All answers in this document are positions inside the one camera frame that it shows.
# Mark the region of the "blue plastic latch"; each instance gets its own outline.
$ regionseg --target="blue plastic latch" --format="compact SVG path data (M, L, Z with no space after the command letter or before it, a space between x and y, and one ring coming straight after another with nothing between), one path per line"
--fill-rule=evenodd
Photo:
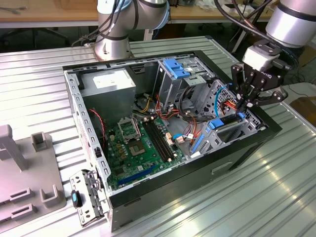
M220 119L213 120L208 124L213 130L224 125L224 123Z
M73 201L77 201L77 196L76 196L76 194L73 194Z
M181 67L181 64L177 62L175 59L165 59L163 61L168 68L168 70L173 74L174 78L179 79L179 78L187 78L191 74L188 73Z
M242 112L238 113L238 115L239 115L239 117L241 117L242 120L246 117L246 115Z

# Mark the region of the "blue cable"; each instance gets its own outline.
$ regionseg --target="blue cable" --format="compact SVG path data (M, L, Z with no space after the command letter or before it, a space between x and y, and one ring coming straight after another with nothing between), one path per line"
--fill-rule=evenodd
M155 34L155 36L153 37L153 40L156 38L156 36L158 35L159 29L157 29L157 32Z
M214 111L215 111L216 117L219 117L218 112L217 112L217 101L218 101L218 96L219 96L219 94L221 93L221 90L222 90L222 89L225 89L225 88L226 88L225 86L221 87L221 88L217 91L216 96L215 96Z
M175 135L173 136L173 139L176 139L177 137L180 137L180 136L182 136L182 134L180 134L180 133L175 134Z

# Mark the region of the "aluminum table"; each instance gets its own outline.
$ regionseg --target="aluminum table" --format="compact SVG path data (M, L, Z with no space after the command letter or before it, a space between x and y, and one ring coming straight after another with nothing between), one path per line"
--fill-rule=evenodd
M229 76L236 61L205 37L132 42L131 49L135 56L200 49ZM315 129L286 103L264 107L283 130L241 167L115 233L104 220L83 229L69 177L88 165L61 67L95 61L84 47L0 54L0 124L12 126L14 139L50 133L67 197L64 208L2 236L315 236ZM291 88L316 94L313 85Z

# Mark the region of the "robotic arm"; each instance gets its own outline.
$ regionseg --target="robotic arm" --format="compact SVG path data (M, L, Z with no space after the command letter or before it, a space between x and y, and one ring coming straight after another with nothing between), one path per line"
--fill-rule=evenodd
M263 38L247 49L243 63L231 67L233 83L230 89L237 94L237 110L284 100L288 95L281 87L283 78L287 71L298 66L297 57L303 52L303 46L316 33L316 1L281 0L268 22L267 35L229 16L218 0L215 4L232 22ZM259 95L271 89L275 89L271 96Z
M167 0L118 0L115 5L115 0L98 0L98 30L102 34L96 39L94 51L100 60L130 57L130 30L160 29L169 19Z

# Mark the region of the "floor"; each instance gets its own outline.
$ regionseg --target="floor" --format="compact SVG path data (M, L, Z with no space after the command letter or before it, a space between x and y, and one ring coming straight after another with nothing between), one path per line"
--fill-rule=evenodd
M213 37L217 42L219 42L228 51L231 51L236 43L237 37L231 40L232 36L235 34L236 26L224 23L218 24L187 24L183 37L195 37L195 36L205 36L209 35ZM8 32L8 29L0 29L0 35ZM64 34L69 37L70 43L76 41L79 36L89 33L88 27L60 27L57 30L59 33ZM130 41L141 41L143 40L144 30L134 30L129 34ZM14 52L14 51L27 51L35 50L32 43L32 32L27 31L20 33L18 36L12 36L8 38L8 41L3 43L0 42L0 53L1 52ZM39 32L36 36L37 48L36 49L48 49L48 48L61 48L65 47L65 41L61 38L48 35L47 33ZM234 56L241 60L247 47L251 44L245 40L241 44L240 49ZM284 84L292 84L298 82L315 82L315 68L316 59L311 61L308 65L297 71L290 72L285 77Z

